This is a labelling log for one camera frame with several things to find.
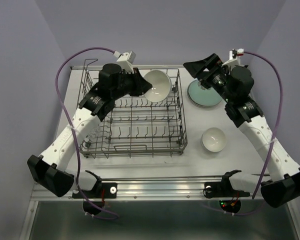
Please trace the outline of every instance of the dark floor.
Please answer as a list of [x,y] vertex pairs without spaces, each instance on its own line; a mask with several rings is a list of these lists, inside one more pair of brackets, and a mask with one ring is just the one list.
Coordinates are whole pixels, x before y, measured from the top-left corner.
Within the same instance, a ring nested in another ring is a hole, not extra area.
[[[298,239],[287,206],[249,216],[230,216],[202,207],[197,201],[112,202],[115,221],[85,216],[82,202],[40,202],[31,240],[295,240]],[[217,208],[218,201],[204,204]],[[242,201],[240,213],[261,204]]]

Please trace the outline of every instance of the white table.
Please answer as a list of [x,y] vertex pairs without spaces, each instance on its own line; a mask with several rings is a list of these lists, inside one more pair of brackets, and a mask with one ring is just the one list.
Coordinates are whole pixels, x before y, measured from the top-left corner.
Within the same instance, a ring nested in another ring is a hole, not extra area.
[[[220,176],[231,170],[242,170],[251,174],[261,172],[263,162],[248,139],[229,120],[224,110],[224,102],[214,108],[199,108],[193,105],[187,96],[187,87],[193,78],[184,68],[180,68],[180,78],[184,102],[185,124],[188,146],[181,156],[141,156],[141,157],[105,157],[81,158],[82,170],[95,172],[102,178],[161,178]],[[72,116],[76,110],[82,70],[72,70],[65,96],[65,106]],[[67,125],[62,114],[58,134]],[[203,149],[200,138],[204,130],[218,127],[227,136],[227,146],[219,153],[210,153]],[[75,171],[77,157],[74,155],[68,170]]]

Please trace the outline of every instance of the wall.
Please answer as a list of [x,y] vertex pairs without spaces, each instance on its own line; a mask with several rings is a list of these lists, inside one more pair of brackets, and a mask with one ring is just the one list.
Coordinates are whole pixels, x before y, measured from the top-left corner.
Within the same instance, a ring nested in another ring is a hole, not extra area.
[[[36,0],[65,57],[88,47],[133,50],[135,64],[181,65],[232,48],[256,51],[284,0]],[[71,61],[82,66],[89,53]]]
[[[278,139],[300,164],[300,0],[286,1],[257,52],[274,63],[282,78],[284,98]],[[250,68],[255,79],[254,97],[273,127],[279,105],[278,81],[272,68],[259,59],[254,58]],[[297,201],[300,209],[300,198]]]
[[27,160],[54,137],[54,77],[64,59],[33,0],[0,0],[0,240],[19,239],[34,183]]

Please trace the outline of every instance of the metal wire rack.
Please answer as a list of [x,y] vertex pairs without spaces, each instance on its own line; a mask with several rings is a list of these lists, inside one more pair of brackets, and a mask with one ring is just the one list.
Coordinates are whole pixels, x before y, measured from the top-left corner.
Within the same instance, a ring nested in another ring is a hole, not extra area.
[[[99,70],[89,66],[97,59],[86,59],[82,70],[77,107],[98,82]],[[153,69],[139,68],[142,75]],[[160,68],[169,75],[172,90],[161,102],[143,96],[125,96],[80,145],[89,158],[181,155],[188,144],[179,69]]]

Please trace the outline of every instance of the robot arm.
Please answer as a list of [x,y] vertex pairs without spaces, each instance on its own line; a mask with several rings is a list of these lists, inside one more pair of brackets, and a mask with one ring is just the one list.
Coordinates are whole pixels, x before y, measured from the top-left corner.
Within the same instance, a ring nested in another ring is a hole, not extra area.
[[[39,157],[32,155],[27,161],[33,179],[58,197],[71,190],[75,180],[73,174],[66,172],[69,161],[76,151],[72,129],[80,145],[115,107],[117,99],[128,94],[134,97],[141,96],[152,88],[139,70],[132,67],[135,59],[134,52],[123,54],[115,52],[114,55],[118,58],[117,64],[109,63],[102,67],[99,72],[99,82],[82,99],[72,117],[73,128],[67,125]],[[91,190],[91,184],[86,186],[89,186],[89,189],[85,187],[82,189]]]
[[[214,88],[226,101],[225,111],[235,126],[249,139],[263,161],[266,160],[272,139],[266,118],[257,103],[249,97],[254,85],[251,72],[240,64],[243,49],[232,50],[223,63],[214,53],[184,67],[204,88]],[[272,207],[277,208],[300,196],[300,165],[297,164],[275,138],[270,161],[269,177],[264,177],[257,193]],[[239,193],[248,197],[256,188],[259,176],[240,170],[227,172],[221,182],[206,182],[203,193],[207,198],[231,197]]]

